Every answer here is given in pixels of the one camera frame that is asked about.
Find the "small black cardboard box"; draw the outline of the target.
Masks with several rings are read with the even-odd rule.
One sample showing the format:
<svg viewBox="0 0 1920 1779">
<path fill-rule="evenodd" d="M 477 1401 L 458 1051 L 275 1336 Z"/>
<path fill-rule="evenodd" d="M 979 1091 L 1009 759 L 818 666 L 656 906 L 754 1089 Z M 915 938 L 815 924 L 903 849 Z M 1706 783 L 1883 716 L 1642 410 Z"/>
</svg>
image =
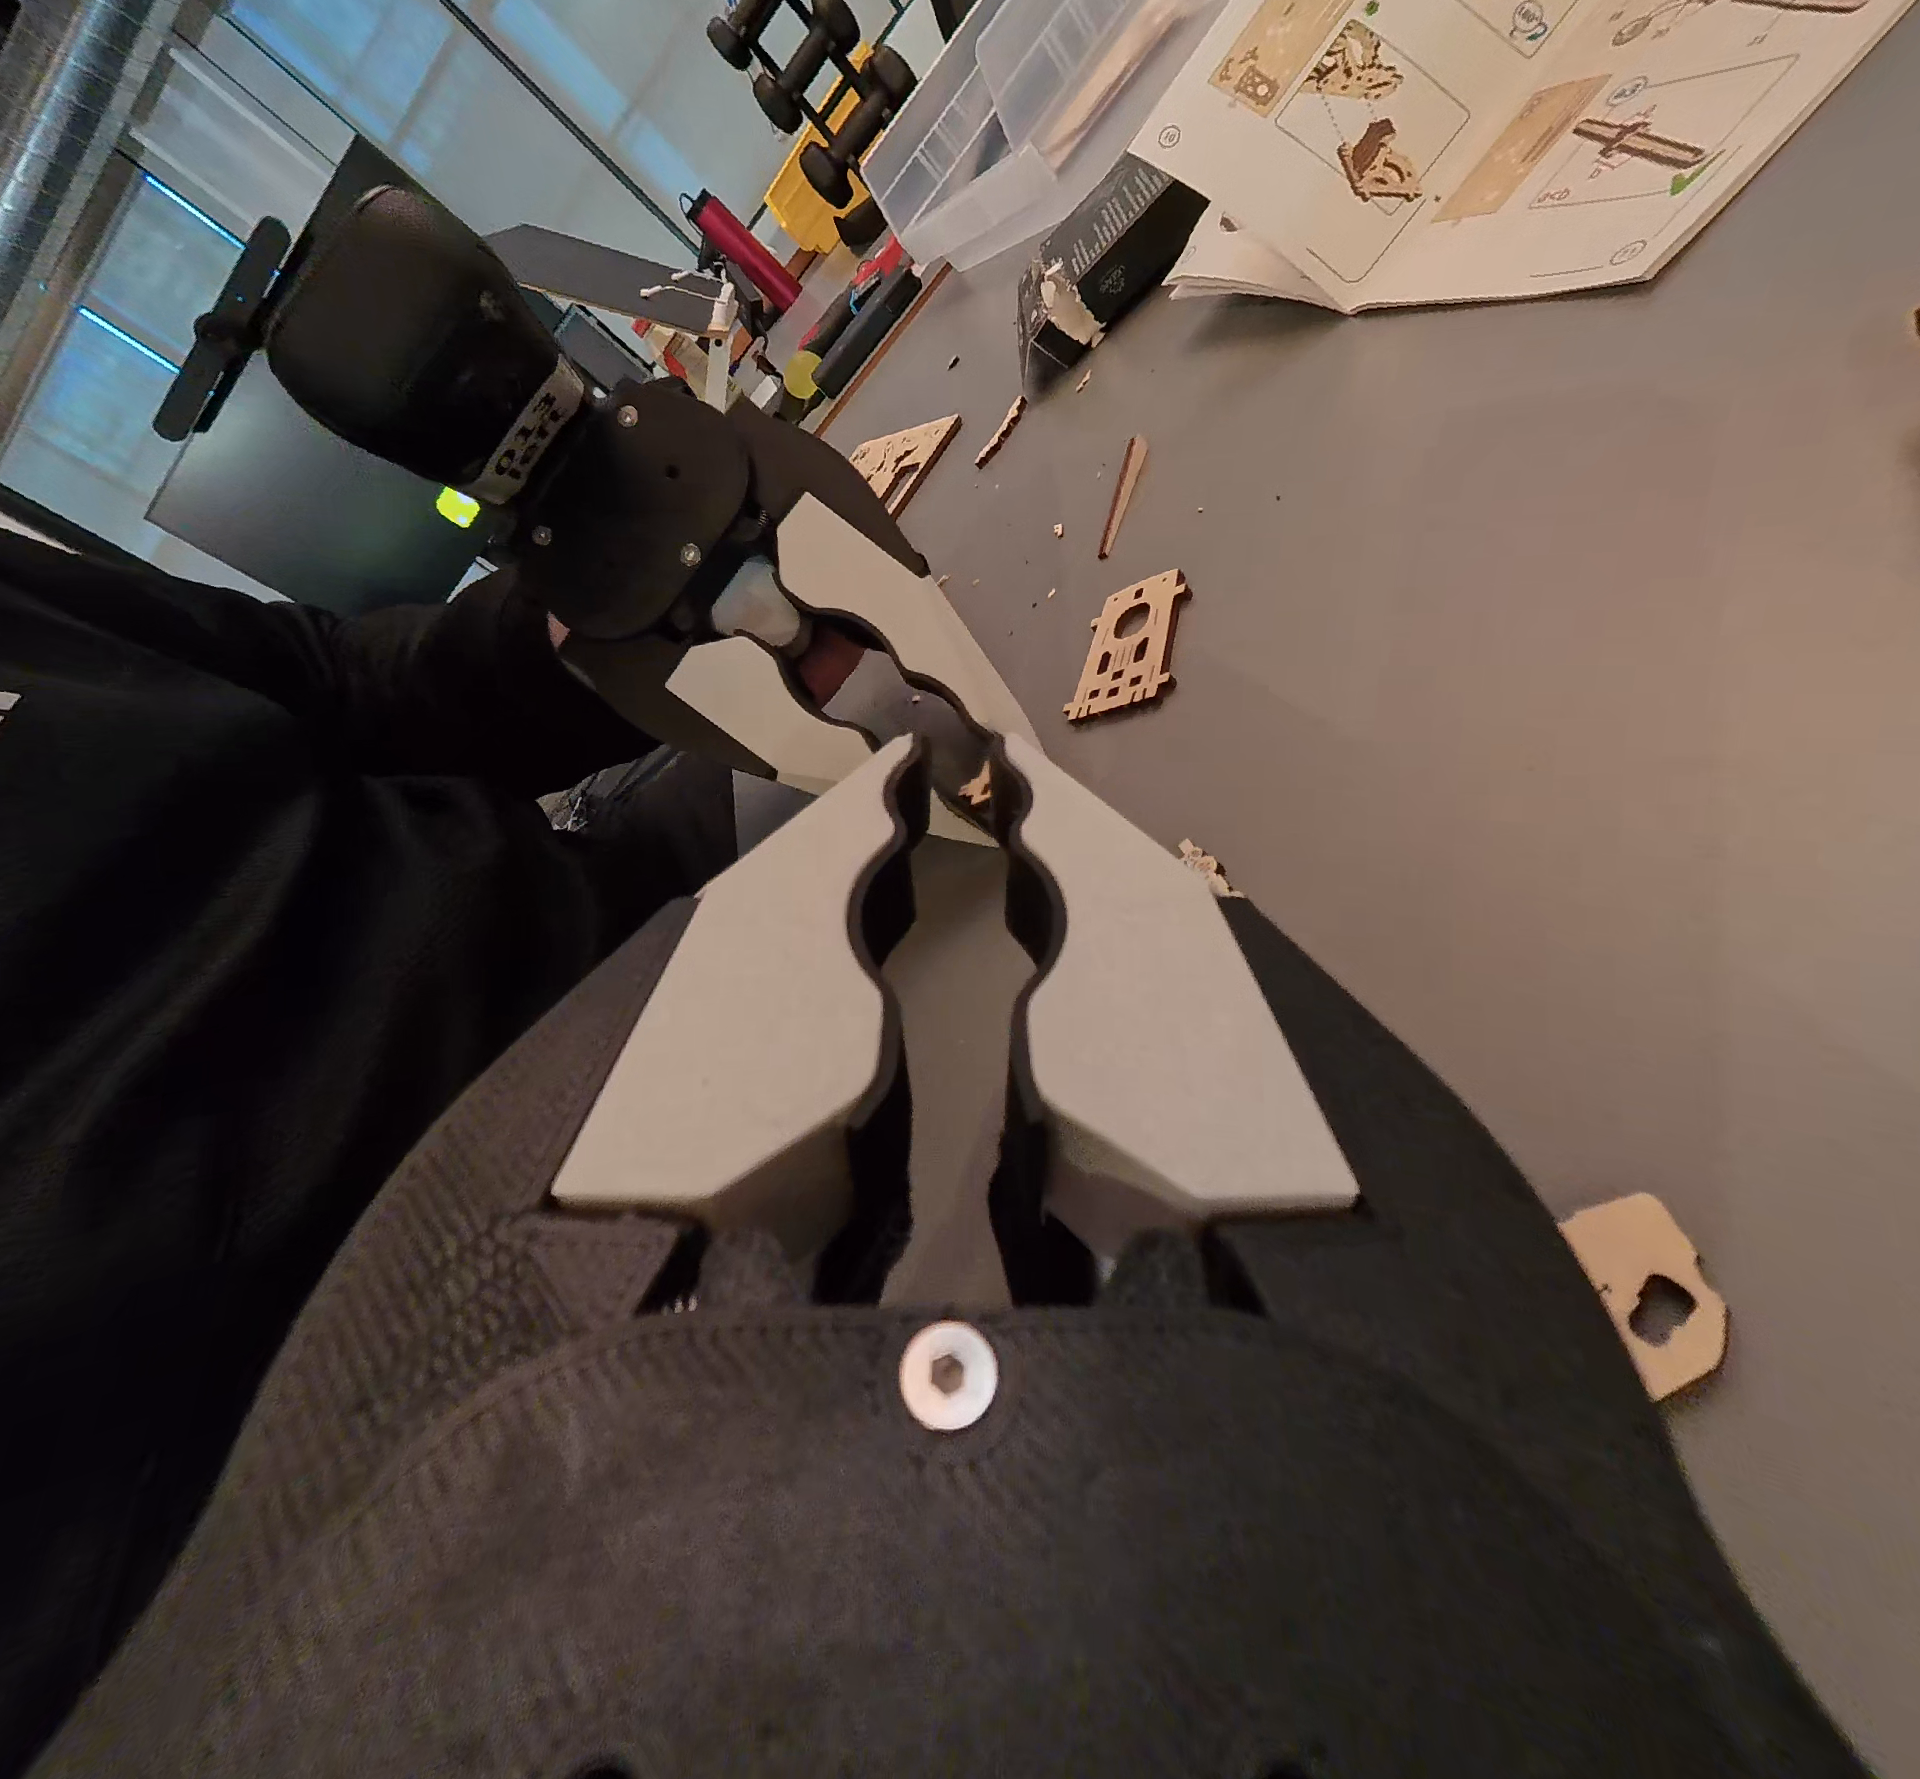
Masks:
<svg viewBox="0 0 1920 1779">
<path fill-rule="evenodd" d="M 1102 342 L 1186 250 L 1209 202 L 1124 154 L 1050 230 L 1017 291 L 1021 393 L 1043 398 Z"/>
</svg>

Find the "black dumbbells on yellow rack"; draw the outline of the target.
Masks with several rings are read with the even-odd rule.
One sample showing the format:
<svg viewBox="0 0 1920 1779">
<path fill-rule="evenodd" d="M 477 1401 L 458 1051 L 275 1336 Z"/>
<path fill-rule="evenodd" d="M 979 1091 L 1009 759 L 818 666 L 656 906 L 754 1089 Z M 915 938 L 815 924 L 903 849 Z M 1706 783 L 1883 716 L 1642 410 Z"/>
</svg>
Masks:
<svg viewBox="0 0 1920 1779">
<path fill-rule="evenodd" d="M 889 46 L 864 46 L 847 0 L 727 0 L 706 42 L 750 76 L 774 131 L 811 136 L 799 145 L 802 183 L 833 214 L 853 211 L 863 163 L 915 93 L 912 66 Z"/>
</svg>

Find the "yellow plastic bin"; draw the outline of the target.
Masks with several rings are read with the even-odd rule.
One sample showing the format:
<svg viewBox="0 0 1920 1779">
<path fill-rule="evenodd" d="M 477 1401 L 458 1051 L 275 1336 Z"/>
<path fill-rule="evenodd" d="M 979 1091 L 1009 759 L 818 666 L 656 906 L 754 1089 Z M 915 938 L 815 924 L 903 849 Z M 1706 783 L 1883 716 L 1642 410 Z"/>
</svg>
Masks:
<svg viewBox="0 0 1920 1779">
<path fill-rule="evenodd" d="M 830 256 L 843 245 L 843 218 L 853 218 L 857 232 L 870 232 L 885 226 L 882 214 L 874 208 L 863 179 L 850 179 L 850 197 L 843 208 L 833 208 L 823 200 L 802 175 L 802 149 L 821 145 L 823 136 L 807 126 L 781 163 L 781 170 L 764 193 L 764 209 L 781 233 L 794 250 L 815 256 Z"/>
</svg>

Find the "black monitor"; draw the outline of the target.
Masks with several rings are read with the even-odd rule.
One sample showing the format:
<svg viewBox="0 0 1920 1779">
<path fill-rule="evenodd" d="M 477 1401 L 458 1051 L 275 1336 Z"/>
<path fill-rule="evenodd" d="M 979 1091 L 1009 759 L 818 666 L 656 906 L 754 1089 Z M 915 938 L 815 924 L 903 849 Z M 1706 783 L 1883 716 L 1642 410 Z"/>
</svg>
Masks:
<svg viewBox="0 0 1920 1779">
<path fill-rule="evenodd" d="M 374 453 L 434 349 L 434 253 L 405 208 L 431 200 L 353 136 L 298 232 L 268 216 L 246 237 L 153 417 L 182 451 L 147 518 L 334 615 L 439 605 L 500 534 L 481 502 L 445 498 L 443 461 Z"/>
</svg>

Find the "person's left forearm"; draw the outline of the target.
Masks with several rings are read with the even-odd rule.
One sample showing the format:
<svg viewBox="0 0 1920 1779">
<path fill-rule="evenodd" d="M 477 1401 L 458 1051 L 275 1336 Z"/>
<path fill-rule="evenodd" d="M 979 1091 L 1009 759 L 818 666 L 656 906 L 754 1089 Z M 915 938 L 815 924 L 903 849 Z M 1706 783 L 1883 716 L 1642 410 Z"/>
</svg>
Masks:
<svg viewBox="0 0 1920 1779">
<path fill-rule="evenodd" d="M 661 750 L 564 662 L 555 621 L 507 575 L 353 618 L 228 591 L 203 607 L 207 664 L 364 775 L 540 799 Z"/>
</svg>

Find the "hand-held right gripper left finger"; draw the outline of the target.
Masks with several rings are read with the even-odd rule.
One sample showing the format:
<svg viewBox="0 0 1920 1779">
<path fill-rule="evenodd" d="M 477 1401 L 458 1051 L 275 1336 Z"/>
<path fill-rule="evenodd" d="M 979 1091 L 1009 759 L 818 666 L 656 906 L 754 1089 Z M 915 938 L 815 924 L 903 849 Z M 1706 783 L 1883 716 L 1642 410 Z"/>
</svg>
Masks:
<svg viewBox="0 0 1920 1779">
<path fill-rule="evenodd" d="M 849 1222 L 903 1078 L 919 743 L 882 745 L 696 897 L 554 1183 L 568 1211 Z"/>
</svg>

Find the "person's black clothing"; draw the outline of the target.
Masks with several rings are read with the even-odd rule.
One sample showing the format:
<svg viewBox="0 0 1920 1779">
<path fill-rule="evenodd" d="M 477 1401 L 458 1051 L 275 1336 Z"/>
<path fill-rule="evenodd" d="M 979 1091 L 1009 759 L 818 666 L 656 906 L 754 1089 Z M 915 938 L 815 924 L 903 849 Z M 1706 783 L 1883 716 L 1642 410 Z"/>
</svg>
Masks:
<svg viewBox="0 0 1920 1779">
<path fill-rule="evenodd" d="M 716 761 L 661 743 L 540 799 L 364 775 L 207 664 L 223 589 L 9 531 L 1 567 L 19 1776 L 152 1601 L 407 1150 L 738 842 Z"/>
</svg>

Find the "clear plastic storage box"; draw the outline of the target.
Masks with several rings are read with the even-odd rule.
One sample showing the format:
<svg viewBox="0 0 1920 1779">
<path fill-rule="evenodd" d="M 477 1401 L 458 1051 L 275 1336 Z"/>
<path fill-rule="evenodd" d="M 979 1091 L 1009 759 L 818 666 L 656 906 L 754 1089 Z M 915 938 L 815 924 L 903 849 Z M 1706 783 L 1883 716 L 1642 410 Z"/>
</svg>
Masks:
<svg viewBox="0 0 1920 1779">
<path fill-rule="evenodd" d="M 864 163 L 913 262 L 1030 248 L 1106 179 L 1228 0 L 946 0 L 945 43 Z"/>
</svg>

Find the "red cylinder bottle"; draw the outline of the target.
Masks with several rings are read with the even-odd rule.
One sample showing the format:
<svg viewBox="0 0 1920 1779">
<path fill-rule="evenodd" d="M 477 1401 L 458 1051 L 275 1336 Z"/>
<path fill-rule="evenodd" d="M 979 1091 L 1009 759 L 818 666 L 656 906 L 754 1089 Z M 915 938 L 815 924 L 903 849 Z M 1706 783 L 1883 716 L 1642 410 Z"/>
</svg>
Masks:
<svg viewBox="0 0 1920 1779">
<path fill-rule="evenodd" d="M 799 282 L 711 191 L 680 197 L 686 221 L 700 237 L 705 259 L 716 259 L 748 283 L 774 316 L 789 312 L 801 295 Z"/>
</svg>

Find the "wooden piece with square hole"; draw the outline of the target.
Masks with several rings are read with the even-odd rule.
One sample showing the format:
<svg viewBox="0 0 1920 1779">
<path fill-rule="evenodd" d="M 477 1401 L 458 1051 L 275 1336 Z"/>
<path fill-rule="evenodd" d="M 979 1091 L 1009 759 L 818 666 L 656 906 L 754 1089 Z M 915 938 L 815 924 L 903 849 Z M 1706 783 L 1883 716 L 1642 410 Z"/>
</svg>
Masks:
<svg viewBox="0 0 1920 1779">
<path fill-rule="evenodd" d="M 1661 1407 L 1717 1373 L 1729 1311 L 1706 1282 L 1689 1235 L 1652 1194 L 1630 1194 L 1563 1218 L 1558 1229 L 1594 1288 L 1650 1402 Z M 1648 1289 L 1669 1286 L 1689 1302 L 1665 1336 L 1635 1327 Z"/>
</svg>

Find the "assembly instruction booklet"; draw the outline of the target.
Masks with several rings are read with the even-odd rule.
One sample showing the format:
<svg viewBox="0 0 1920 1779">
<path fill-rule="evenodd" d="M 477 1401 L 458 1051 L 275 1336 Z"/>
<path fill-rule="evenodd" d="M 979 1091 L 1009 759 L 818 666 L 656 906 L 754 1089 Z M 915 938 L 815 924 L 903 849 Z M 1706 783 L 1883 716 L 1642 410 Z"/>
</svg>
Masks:
<svg viewBox="0 0 1920 1779">
<path fill-rule="evenodd" d="M 1916 0 L 1220 0 L 1133 152 L 1175 298 L 1354 316 L 1654 278 Z"/>
</svg>

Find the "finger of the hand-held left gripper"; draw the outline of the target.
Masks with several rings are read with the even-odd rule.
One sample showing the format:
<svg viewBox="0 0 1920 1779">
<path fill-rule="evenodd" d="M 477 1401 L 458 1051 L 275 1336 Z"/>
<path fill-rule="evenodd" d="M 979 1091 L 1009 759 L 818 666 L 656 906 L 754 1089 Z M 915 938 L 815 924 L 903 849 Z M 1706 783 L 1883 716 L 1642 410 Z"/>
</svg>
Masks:
<svg viewBox="0 0 1920 1779">
<path fill-rule="evenodd" d="M 665 677 L 665 692 L 811 795 L 838 788 L 897 738 L 923 746 L 925 834 L 988 849 L 991 828 L 959 797 L 961 771 L 979 780 L 988 745 L 943 696 L 909 683 L 885 651 L 869 651 L 833 701 L 802 703 L 789 666 L 750 638 L 693 645 Z"/>
<path fill-rule="evenodd" d="M 936 578 L 913 577 L 815 497 L 777 531 L 777 577 L 799 607 L 872 635 L 897 670 L 973 730 L 1038 745 L 1032 721 Z"/>
</svg>

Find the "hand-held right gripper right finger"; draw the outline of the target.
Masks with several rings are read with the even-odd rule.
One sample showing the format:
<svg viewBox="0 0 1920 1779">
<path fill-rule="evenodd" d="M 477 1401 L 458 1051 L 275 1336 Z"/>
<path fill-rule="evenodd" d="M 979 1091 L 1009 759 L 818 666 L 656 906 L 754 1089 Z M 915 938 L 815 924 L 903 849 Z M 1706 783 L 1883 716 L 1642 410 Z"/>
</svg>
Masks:
<svg viewBox="0 0 1920 1779">
<path fill-rule="evenodd" d="M 1073 1238 L 1345 1213 L 1356 1175 L 1220 903 L 1022 736 L 995 743 L 1017 1129 Z"/>
</svg>

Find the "dark side table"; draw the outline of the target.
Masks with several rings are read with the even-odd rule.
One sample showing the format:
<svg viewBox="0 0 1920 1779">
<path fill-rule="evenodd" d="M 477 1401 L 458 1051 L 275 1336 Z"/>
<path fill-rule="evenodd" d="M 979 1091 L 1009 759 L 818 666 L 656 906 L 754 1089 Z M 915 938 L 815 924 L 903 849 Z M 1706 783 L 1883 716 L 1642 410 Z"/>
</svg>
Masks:
<svg viewBox="0 0 1920 1779">
<path fill-rule="evenodd" d="M 660 368 L 676 357 L 686 380 L 706 384 L 738 363 L 744 306 L 725 272 L 526 223 L 484 233 L 484 242 L 519 286 L 588 310 Z"/>
</svg>

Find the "wooden plate with round hole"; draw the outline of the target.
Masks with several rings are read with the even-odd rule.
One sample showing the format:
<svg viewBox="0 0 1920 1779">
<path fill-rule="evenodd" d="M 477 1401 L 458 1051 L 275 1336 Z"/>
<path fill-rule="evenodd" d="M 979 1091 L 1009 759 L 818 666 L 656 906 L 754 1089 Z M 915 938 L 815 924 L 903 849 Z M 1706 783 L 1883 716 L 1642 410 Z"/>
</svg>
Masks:
<svg viewBox="0 0 1920 1779">
<path fill-rule="evenodd" d="M 1169 647 L 1183 603 L 1191 596 L 1178 567 L 1112 592 L 1089 621 L 1089 645 L 1063 718 L 1130 711 L 1172 687 Z"/>
</svg>

